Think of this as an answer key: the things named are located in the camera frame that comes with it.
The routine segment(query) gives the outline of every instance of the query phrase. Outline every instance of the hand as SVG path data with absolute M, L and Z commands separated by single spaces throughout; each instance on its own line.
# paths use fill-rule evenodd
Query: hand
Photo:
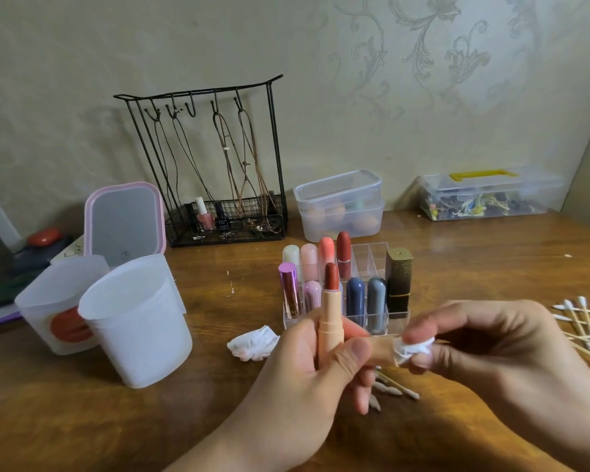
M 437 336 L 409 370 L 477 393 L 512 431 L 577 470 L 590 470 L 590 368 L 533 301 L 460 301 L 420 315 L 408 344 Z
M 343 317 L 346 343 L 315 370 L 321 309 L 289 328 L 236 411 L 170 470 L 285 471 L 310 459 L 325 441 L 339 399 L 352 390 L 354 407 L 369 410 L 371 347 L 364 329 Z

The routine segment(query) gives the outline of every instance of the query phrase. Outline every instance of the wooden table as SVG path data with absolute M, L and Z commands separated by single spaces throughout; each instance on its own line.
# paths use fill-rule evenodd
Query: wooden table
M 590 228 L 557 213 L 434 223 L 387 212 L 377 236 L 354 243 L 375 241 L 412 251 L 413 314 L 451 298 L 590 302 Z M 276 269 L 285 245 L 304 242 L 291 220 L 283 242 L 169 250 L 194 348 L 145 389 L 123 386 L 100 349 L 58 357 L 23 322 L 0 326 L 0 471 L 159 471 L 187 451 L 258 375 L 262 363 L 242 363 L 225 344 L 265 324 L 282 331 Z M 379 395 L 383 413 L 365 417 L 342 403 L 299 470 L 562 469 L 470 390 L 433 374 L 393 376 L 422 400 Z

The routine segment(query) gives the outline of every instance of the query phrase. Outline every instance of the person's right hand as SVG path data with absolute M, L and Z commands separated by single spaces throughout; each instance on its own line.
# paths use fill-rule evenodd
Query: person's right hand
M 534 301 L 458 301 L 409 322 L 406 344 L 437 336 L 409 370 L 477 393 L 512 431 L 564 464 L 590 470 L 590 368 Z

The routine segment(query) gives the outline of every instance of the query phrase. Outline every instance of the person's left hand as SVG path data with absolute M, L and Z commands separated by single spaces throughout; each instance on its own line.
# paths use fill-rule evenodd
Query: person's left hand
M 311 311 L 282 334 L 243 402 L 215 432 L 235 437 L 254 471 L 283 471 L 312 457 L 328 436 L 348 385 L 356 410 L 369 410 L 375 377 L 364 364 L 371 347 L 359 338 L 369 333 L 343 317 L 349 341 L 316 371 L 319 316 L 320 309 Z

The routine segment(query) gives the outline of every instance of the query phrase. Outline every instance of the fingernail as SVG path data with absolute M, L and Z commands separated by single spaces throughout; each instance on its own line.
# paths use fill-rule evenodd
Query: fingernail
M 426 353 L 417 353 L 411 357 L 411 363 L 424 369 L 430 369 L 433 365 L 433 356 Z
M 369 342 L 362 338 L 354 338 L 350 341 L 350 351 L 358 363 L 366 362 L 371 355 L 371 350 Z

